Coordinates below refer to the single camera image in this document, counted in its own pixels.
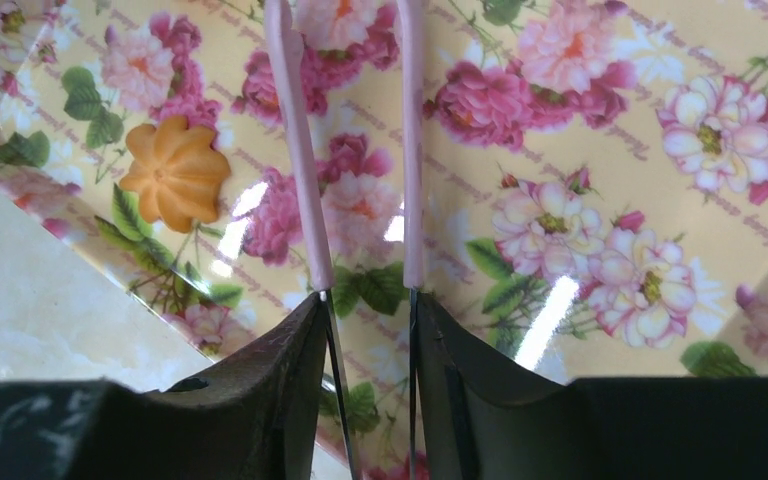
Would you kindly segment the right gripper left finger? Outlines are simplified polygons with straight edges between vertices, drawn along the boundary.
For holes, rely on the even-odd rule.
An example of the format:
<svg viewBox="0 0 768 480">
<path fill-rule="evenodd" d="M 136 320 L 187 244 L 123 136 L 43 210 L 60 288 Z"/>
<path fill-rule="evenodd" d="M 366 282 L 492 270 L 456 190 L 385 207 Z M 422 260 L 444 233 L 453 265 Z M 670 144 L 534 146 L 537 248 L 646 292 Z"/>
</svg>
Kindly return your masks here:
<svg viewBox="0 0 768 480">
<path fill-rule="evenodd" d="M 0 479 L 307 479 L 326 322 L 311 295 L 165 391 L 0 381 Z"/>
</svg>

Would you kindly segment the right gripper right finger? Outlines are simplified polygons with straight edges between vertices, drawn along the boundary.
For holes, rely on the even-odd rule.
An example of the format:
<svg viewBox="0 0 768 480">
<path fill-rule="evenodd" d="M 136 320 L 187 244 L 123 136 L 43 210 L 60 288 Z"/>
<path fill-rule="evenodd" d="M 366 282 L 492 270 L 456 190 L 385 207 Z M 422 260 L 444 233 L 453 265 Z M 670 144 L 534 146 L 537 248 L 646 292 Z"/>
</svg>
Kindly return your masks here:
<svg viewBox="0 0 768 480">
<path fill-rule="evenodd" d="M 433 479 L 768 479 L 768 377 L 585 377 L 561 385 L 462 327 L 413 317 Z"/>
</svg>

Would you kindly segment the pink silicone tongs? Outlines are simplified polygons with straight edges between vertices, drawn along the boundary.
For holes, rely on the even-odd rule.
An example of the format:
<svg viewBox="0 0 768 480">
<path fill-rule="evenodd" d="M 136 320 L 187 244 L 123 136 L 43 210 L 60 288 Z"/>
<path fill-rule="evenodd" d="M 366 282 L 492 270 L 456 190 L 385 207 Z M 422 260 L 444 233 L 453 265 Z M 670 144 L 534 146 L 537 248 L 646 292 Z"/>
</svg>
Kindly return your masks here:
<svg viewBox="0 0 768 480">
<path fill-rule="evenodd" d="M 422 5 L 401 1 L 398 14 L 402 26 L 402 141 L 404 171 L 403 282 L 409 291 L 409 473 L 417 476 L 417 375 L 419 360 L 418 297 L 424 279 L 423 187 L 422 187 L 422 87 L 425 29 Z M 329 315 L 327 326 L 338 412 L 352 478 L 363 478 L 357 441 L 349 428 L 348 385 L 337 334 L 337 315 L 332 288 L 335 285 L 326 224 L 320 201 L 312 137 L 306 114 L 301 63 L 305 48 L 301 34 L 292 26 L 291 8 L 286 1 L 268 1 L 264 6 L 264 30 L 280 102 L 289 157 L 297 187 L 302 233 L 314 290 Z"/>
</svg>

